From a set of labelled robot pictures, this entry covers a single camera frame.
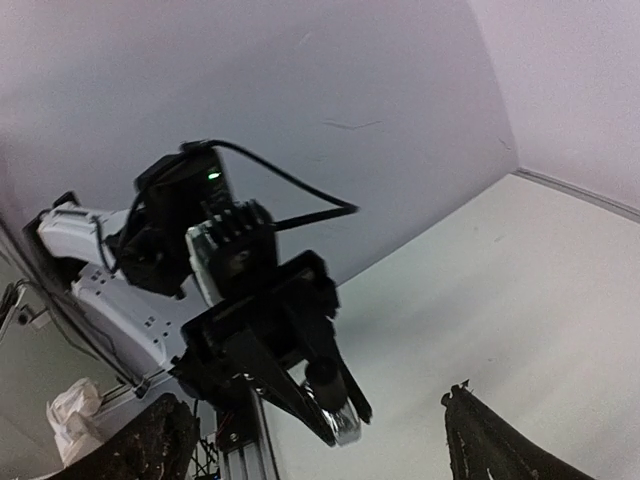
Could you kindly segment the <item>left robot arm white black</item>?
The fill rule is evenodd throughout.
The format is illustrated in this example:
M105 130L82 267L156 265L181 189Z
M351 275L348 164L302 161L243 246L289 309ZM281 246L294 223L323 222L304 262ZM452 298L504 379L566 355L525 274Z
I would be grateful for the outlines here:
M276 220L234 197L225 149L237 145L183 144L136 178L126 210L89 209L67 192L26 234L111 362L142 356L210 405L224 450L235 448L233 435L256 438L260 400L329 446L355 442L373 412L337 345L336 284L314 251L281 260L278 236L357 208L275 168L327 203Z

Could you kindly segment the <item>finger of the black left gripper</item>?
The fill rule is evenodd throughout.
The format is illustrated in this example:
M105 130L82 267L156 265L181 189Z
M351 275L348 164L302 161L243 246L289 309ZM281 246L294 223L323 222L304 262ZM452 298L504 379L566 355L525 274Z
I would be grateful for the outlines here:
M324 319L322 321L322 328L324 333L322 334L321 340L321 352L324 356L329 357L336 362L338 370L344 381L348 397L353 403L358 417L364 423L369 425L373 414L372 407L341 356L336 342L334 324L330 319Z
M253 378L256 388L264 389L265 400L296 417L328 446L336 445L320 407L252 330L244 329L234 336L234 362Z

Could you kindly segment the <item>clear nail polish bottle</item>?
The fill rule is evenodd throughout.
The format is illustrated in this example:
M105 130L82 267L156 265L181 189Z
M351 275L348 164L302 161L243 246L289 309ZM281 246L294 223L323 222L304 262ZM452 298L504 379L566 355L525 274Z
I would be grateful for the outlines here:
M341 410L337 412L329 412L319 407L306 377L302 383L302 387L305 389L307 395L311 398L311 401L315 406L319 408L323 421L327 424L333 435L334 446L344 447L361 438L361 420L358 417L355 407L349 397Z

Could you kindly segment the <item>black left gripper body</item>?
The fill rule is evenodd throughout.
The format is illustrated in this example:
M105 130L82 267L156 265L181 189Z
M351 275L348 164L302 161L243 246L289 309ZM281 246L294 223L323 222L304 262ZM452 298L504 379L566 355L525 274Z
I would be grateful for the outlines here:
M281 224L257 201L238 201L214 144L185 144L135 181L119 233L119 271L133 288L198 311L178 321L181 351L169 371L200 400L241 400L250 390L302 400L290 375L307 361L318 383L342 364L332 326L339 301L324 261L306 251L281 261Z

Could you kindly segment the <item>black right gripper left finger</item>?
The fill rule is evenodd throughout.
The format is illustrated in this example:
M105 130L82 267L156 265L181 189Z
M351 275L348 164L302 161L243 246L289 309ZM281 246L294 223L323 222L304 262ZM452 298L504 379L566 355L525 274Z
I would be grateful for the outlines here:
M52 475L54 480L184 479L200 421L173 394L163 394L89 455Z

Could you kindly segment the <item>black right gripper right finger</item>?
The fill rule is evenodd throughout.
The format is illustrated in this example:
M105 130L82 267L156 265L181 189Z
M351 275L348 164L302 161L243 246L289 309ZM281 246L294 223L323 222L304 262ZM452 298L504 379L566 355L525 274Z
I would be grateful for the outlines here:
M483 403L463 382L443 395L452 477L461 479L587 479L534 444Z

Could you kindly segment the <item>black nail polish brush cap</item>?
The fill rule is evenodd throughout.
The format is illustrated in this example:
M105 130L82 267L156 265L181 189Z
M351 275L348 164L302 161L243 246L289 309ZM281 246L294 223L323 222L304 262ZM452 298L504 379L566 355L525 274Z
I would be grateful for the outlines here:
M305 367L306 380L319 407L337 412L348 400L347 389L338 364L329 357L317 357Z

